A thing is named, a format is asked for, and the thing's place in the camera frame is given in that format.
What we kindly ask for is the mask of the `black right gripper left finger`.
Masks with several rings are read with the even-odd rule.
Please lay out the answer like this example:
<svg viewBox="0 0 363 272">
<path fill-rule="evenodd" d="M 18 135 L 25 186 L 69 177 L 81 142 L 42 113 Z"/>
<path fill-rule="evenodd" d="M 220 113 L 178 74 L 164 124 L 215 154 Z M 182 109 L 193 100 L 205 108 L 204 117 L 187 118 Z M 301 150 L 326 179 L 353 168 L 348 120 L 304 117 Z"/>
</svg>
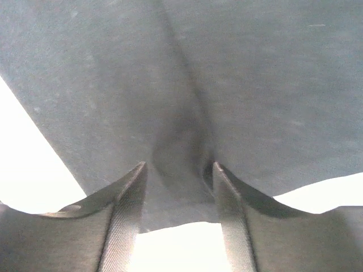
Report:
<svg viewBox="0 0 363 272">
<path fill-rule="evenodd" d="M 58 212 L 27 214 L 1 205 L 1 270 L 127 271 L 146 182 L 142 162 Z"/>
</svg>

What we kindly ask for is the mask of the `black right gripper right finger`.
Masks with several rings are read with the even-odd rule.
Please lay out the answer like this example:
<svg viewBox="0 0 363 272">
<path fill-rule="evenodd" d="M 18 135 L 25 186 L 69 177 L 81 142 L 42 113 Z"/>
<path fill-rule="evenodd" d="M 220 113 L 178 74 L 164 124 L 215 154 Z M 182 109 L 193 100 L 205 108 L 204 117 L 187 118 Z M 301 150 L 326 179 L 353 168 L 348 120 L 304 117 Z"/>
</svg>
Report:
<svg viewBox="0 0 363 272">
<path fill-rule="evenodd" d="M 362 208 L 297 210 L 213 165 L 213 189 L 233 271 L 361 271 Z"/>
</svg>

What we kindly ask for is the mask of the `black t shirt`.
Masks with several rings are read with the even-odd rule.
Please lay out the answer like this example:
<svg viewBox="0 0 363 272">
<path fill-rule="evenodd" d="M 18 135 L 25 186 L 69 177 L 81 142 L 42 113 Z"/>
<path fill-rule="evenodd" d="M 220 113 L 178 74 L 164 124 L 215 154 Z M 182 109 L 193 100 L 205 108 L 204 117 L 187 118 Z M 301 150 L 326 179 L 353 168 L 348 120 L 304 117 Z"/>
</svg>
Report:
<svg viewBox="0 0 363 272">
<path fill-rule="evenodd" d="M 1 76 L 87 194 L 139 162 L 142 232 L 362 171 L 361 1 L 2 1 Z"/>
</svg>

